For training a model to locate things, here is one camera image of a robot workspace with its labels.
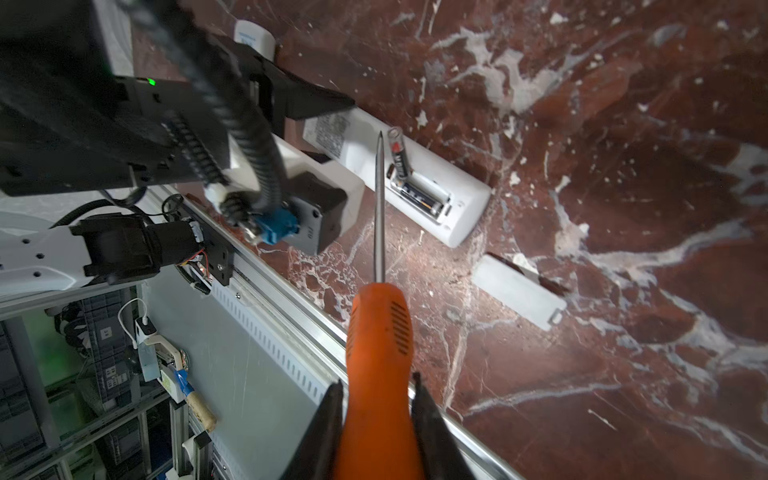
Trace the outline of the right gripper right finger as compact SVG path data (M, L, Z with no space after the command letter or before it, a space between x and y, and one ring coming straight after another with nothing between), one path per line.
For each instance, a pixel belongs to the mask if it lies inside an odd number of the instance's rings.
M474 476L464 460L440 409L423 385L421 374L414 372L414 398L411 420L426 479L465 480Z

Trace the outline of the orange handled screwdriver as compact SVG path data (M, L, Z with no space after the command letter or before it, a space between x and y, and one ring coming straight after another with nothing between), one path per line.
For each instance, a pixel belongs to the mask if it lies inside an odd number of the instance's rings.
M375 153L374 278L359 288L346 342L348 403L335 479L422 479L408 396L412 322L402 291L386 281L385 146Z

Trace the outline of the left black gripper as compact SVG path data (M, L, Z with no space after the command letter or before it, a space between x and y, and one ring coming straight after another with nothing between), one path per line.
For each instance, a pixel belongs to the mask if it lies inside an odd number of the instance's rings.
M356 106L350 96L283 70L251 46L224 36L221 45L233 59L247 92L255 98L272 133L280 138L285 136L287 119L307 120Z

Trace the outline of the white remote control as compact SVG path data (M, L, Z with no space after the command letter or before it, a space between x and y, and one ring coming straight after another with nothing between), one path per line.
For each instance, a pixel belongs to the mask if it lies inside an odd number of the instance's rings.
M289 140L311 153L326 155L375 188L375 148L379 134L392 128L359 107L291 124ZM477 225L491 195L486 184L447 160L405 137L412 169L407 181L397 178L388 140L386 199L426 232L450 248L458 247ZM424 214L399 195L402 183L409 182L444 204L437 219Z

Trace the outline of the white battery cover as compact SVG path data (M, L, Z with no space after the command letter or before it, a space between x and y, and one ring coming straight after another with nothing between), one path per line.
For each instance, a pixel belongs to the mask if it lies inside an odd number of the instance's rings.
M564 299L490 255L475 265L471 281L543 331L550 331L567 307Z

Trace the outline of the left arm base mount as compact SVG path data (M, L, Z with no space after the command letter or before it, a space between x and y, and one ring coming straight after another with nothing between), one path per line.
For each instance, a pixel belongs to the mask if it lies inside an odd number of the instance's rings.
M158 224L137 214L95 215L70 230L85 241L90 262L84 272L95 284L145 280L166 266L192 262L204 280L227 286L234 271L232 244L194 215Z

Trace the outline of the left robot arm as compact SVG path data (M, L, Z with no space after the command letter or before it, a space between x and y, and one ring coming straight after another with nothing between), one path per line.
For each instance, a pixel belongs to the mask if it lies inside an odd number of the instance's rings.
M226 282L227 249L180 195L156 214L141 208L154 185L200 182L252 244L317 255L354 225L361 182L284 139L287 120L342 113L352 98L278 67L270 40L207 33L175 1L118 9L181 81L115 74L92 1L1 5L2 193L100 193L48 227L2 214L3 297L131 283L166 266L198 289Z

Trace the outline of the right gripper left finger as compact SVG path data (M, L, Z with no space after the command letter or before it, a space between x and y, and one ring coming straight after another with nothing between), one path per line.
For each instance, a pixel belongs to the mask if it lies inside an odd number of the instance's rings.
M323 395L281 480L332 478L343 428L343 400L343 384L336 381Z

